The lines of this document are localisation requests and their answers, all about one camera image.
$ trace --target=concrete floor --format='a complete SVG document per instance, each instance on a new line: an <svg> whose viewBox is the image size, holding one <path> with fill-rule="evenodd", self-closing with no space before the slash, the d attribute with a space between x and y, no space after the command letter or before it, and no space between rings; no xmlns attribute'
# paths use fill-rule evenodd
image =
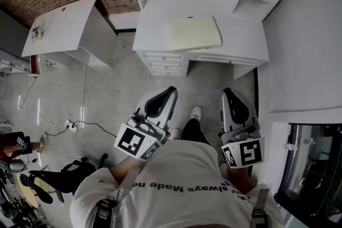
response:
<svg viewBox="0 0 342 228"><path fill-rule="evenodd" d="M182 129L191 110L195 106L202 106L202 130L208 141L217 147L220 141L217 133L221 127L222 90L231 87L254 102L252 72L234 81L231 65L191 62L187 77L154 77L132 51L134 33L122 33L119 36L123 43L115 51L112 69L94 70L87 67L83 111L83 120L86 122L99 123L116 135L120 124L127 122L128 115L145 93L173 85L178 90L178 100L169 122L170 129ZM68 110L72 113L73 121L82 119L84 64L75 61L67 69L48 68L46 74L37 78L22 110L18 110L18 98L21 96L21 105L33 80L27 74L0 78L0 118L10 119L14 124L13 131L23 131L31 140L38 141L45 131L54 135L56 129L58 132L64 130L65 120L69 119ZM78 159L85 156L97 166L101 155L108 153L106 163L111 166L125 158L125 154L114 149L114 141L113 136L96 125L84 124L76 134L66 131L58 137L50 137L42 155L42 163L43 166L48 165L51 171L59 171L73 161L67 156ZM36 157L36 153L29 156L30 160ZM37 163L30 163L28 167L29 170L39 170ZM48 222L54 227L72 227L69 219L72 195L64 194L64 204L59 202L55 194L52 196L54 202L51 205L39 201Z"/></svg>

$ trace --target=sneaker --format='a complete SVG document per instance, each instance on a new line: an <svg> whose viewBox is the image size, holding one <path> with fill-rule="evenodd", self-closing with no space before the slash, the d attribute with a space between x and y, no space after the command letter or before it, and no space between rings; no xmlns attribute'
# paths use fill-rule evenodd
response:
<svg viewBox="0 0 342 228"><path fill-rule="evenodd" d="M200 121L202 119L202 108L200 106L195 107L191 112L190 118Z"/></svg>
<svg viewBox="0 0 342 228"><path fill-rule="evenodd" d="M46 132L45 132L43 135L41 135L41 138L38 142L41 145L41 147L38 149L39 153L43 154L44 147L46 147L47 142L48 142L48 134L46 134Z"/></svg>
<svg viewBox="0 0 342 228"><path fill-rule="evenodd" d="M170 137L167 140L181 140L181 131L178 128L172 130Z"/></svg>

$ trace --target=white desk top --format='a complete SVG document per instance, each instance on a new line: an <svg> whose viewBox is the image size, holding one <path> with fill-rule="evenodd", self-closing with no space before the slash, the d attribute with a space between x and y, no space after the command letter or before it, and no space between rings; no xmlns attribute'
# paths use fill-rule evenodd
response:
<svg viewBox="0 0 342 228"><path fill-rule="evenodd" d="M32 26L44 26L43 38L33 43L29 34L21 56L77 50L95 1L80 0L38 16Z"/></svg>
<svg viewBox="0 0 342 228"><path fill-rule="evenodd" d="M262 22L232 15L227 3L234 0L147 0L141 11L133 50L170 51L167 22L195 16L210 16L219 29L222 47L194 50L268 61Z"/></svg>

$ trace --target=power strip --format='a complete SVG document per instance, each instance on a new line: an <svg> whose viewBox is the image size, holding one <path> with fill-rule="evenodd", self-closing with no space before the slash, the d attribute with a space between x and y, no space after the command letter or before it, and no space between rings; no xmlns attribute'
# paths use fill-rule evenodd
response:
<svg viewBox="0 0 342 228"><path fill-rule="evenodd" d="M79 130L70 120L65 121L65 129L70 129L74 133Z"/></svg>

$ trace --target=black pants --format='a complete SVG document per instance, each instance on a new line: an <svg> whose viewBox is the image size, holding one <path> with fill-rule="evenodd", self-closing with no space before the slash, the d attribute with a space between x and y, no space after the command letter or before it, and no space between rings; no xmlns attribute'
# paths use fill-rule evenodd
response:
<svg viewBox="0 0 342 228"><path fill-rule="evenodd" d="M182 140L198 141L210 145L201 131L199 121L196 119L190 119L187 122L182 132Z"/></svg>

